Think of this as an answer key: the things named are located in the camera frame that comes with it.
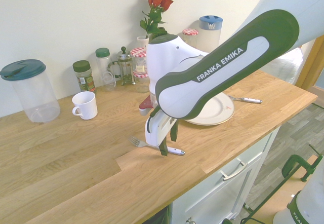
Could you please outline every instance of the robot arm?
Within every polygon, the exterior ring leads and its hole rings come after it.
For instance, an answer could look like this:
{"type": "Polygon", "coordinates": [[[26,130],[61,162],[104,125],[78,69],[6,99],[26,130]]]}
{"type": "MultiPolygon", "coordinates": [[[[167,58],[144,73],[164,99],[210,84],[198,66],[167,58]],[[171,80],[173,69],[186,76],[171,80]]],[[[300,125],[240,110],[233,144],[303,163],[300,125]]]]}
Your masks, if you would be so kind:
{"type": "MultiPolygon", "coordinates": [[[[324,34],[323,21],[324,0],[260,0],[225,43],[201,60],[183,60],[157,81],[158,104],[172,118],[195,118],[213,96],[324,34]]],[[[173,46],[174,38],[168,39],[173,46]]]]}

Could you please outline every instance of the red checkered lid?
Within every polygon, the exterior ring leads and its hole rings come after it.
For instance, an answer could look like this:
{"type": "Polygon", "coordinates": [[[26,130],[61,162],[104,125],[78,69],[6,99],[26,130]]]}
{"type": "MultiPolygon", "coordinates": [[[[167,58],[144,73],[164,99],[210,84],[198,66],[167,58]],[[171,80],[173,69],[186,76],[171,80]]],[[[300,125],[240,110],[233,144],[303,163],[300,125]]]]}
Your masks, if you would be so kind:
{"type": "Polygon", "coordinates": [[[131,55],[136,58],[144,58],[146,57],[146,48],[134,48],[131,55]]]}
{"type": "Polygon", "coordinates": [[[185,35],[198,35],[198,30],[189,28],[189,29],[184,29],[182,33],[185,35]]]}
{"type": "Polygon", "coordinates": [[[136,72],[136,71],[134,71],[133,75],[135,77],[137,77],[137,78],[146,78],[146,77],[148,77],[147,72],[136,72]]]}

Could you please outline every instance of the wooden countertop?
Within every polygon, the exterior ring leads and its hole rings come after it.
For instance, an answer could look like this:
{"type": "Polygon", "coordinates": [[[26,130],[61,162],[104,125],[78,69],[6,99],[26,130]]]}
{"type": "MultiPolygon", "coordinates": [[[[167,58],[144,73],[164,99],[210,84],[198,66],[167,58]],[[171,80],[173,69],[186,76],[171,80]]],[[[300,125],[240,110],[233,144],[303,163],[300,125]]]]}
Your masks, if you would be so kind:
{"type": "Polygon", "coordinates": [[[136,148],[145,140],[134,86],[97,93],[98,115],[72,115],[72,96],[59,100],[49,123],[24,112],[0,119],[0,223],[141,223],[312,103],[316,96],[257,71],[227,89],[234,116],[218,126],[180,121],[168,146],[186,155],[136,148]]]}

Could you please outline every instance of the white mug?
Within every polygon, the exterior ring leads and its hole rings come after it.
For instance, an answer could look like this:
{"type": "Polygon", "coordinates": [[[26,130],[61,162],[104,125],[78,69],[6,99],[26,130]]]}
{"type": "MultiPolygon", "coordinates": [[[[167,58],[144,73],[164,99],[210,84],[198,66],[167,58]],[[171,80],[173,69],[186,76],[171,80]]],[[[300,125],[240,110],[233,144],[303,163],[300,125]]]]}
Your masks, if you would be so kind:
{"type": "Polygon", "coordinates": [[[98,113],[96,95],[91,91],[77,93],[73,96],[72,102],[75,106],[72,113],[76,116],[80,116],[82,119],[93,119],[98,113]]]}

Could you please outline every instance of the white plate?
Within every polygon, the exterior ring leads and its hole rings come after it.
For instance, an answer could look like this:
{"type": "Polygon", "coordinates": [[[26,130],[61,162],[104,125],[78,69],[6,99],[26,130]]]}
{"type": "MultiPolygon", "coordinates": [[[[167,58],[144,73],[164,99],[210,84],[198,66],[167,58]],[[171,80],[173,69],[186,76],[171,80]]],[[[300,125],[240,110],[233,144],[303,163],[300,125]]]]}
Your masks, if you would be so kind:
{"type": "Polygon", "coordinates": [[[186,121],[198,125],[217,125],[229,120],[233,114],[232,99],[221,92],[205,104],[196,118],[186,121]]]}

